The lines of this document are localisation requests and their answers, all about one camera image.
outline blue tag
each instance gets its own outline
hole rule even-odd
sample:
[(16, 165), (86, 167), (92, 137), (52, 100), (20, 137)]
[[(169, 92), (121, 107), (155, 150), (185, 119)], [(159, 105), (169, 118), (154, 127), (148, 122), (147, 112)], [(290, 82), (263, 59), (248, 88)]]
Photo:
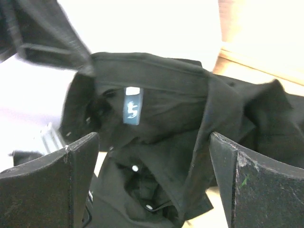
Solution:
[(125, 88), (123, 123), (139, 125), (143, 105), (143, 89), (138, 87)]

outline black shirt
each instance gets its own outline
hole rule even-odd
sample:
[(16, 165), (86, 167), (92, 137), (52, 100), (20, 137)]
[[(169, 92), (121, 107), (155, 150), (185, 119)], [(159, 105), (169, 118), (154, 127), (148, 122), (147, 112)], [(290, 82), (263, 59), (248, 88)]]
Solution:
[[(304, 168), (304, 98), (277, 80), (255, 85), (145, 53), (92, 58), (96, 78), (76, 75), (61, 132), (72, 142), (97, 131), (108, 151), (94, 191), (97, 227), (178, 228), (212, 209), (214, 131)], [(144, 89), (137, 126), (122, 121), (128, 86)]]

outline white button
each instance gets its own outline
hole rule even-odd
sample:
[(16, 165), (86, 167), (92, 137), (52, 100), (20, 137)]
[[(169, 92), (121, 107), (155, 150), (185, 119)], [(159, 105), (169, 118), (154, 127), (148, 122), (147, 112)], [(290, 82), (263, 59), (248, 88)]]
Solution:
[(132, 170), (133, 170), (134, 172), (137, 172), (137, 171), (138, 171), (138, 166), (137, 166), (137, 165), (132, 166)]
[(153, 210), (153, 207), (151, 207), (150, 205), (146, 205), (146, 208), (149, 210)]
[(91, 123), (91, 118), (88, 117), (85, 121), (86, 121), (87, 124), (89, 124), (89, 123)]

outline black fabric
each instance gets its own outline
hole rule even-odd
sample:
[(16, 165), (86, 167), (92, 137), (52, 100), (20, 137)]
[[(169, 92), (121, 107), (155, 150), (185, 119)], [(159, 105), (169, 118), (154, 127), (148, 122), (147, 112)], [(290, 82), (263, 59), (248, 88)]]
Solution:
[(81, 228), (98, 134), (0, 173), (2, 228)]
[[(304, 167), (304, 98), (286, 94), (278, 81), (254, 85), (214, 75), (197, 61), (145, 53), (92, 59), (96, 79), (76, 75), (60, 130), (66, 140), (98, 131), (109, 151), (94, 191), (98, 227), (178, 228), (212, 209), (205, 190), (214, 180), (214, 131)], [(144, 89), (138, 126), (122, 122), (127, 86)]]
[(94, 76), (90, 53), (56, 0), (0, 0), (0, 12), (21, 58)]
[(304, 224), (304, 170), (213, 133), (210, 155), (230, 228)]

